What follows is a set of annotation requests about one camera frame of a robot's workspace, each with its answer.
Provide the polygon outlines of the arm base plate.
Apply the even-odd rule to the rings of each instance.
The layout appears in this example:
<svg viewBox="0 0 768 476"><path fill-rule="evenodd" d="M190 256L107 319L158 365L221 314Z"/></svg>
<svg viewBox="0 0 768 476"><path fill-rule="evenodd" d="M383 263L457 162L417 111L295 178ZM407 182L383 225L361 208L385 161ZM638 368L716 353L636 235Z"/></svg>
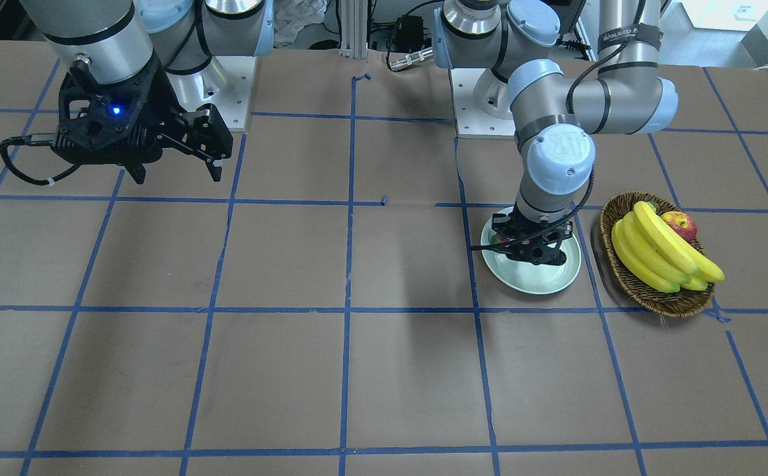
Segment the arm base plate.
<svg viewBox="0 0 768 476"><path fill-rule="evenodd" d="M508 85L492 69L459 67L449 78L459 138L514 139Z"/></svg>
<svg viewBox="0 0 768 476"><path fill-rule="evenodd" d="M230 132L247 132L258 60L248 56L214 57L182 84L182 106L195 111L214 105Z"/></svg>

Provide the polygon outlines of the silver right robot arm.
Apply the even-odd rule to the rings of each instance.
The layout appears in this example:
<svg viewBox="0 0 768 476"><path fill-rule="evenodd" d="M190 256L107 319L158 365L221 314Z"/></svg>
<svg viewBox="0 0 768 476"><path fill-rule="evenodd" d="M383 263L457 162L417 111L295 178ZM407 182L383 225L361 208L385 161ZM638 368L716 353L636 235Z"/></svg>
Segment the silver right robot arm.
<svg viewBox="0 0 768 476"><path fill-rule="evenodd" d="M50 134L4 139L7 170L53 186L84 165L121 167L136 183L173 148L205 163L212 181L232 155L217 98L220 57L265 56L272 1L24 1L68 68Z"/></svg>

